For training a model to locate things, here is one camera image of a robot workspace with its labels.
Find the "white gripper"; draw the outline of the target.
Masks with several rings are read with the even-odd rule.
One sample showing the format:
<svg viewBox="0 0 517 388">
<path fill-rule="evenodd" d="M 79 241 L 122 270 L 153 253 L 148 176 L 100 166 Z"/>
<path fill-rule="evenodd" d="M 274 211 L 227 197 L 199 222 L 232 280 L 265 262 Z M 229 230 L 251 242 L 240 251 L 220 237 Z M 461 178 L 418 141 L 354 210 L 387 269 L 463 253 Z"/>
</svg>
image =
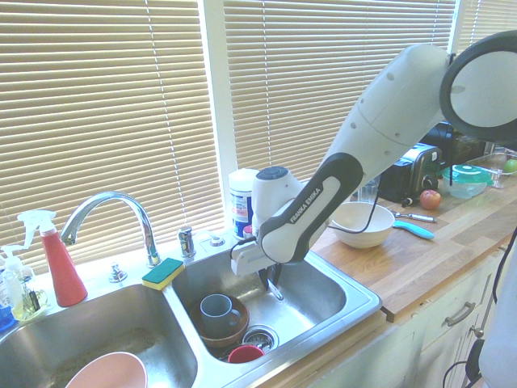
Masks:
<svg viewBox="0 0 517 388">
<path fill-rule="evenodd" d="M 272 267 L 272 284 L 277 285 L 282 272 L 282 264 L 276 264 L 266 257 L 256 238 L 239 241 L 230 250 L 231 269 L 236 276 L 247 276 L 260 271 L 260 280 L 266 291 L 269 290 L 269 272 Z"/>
</svg>

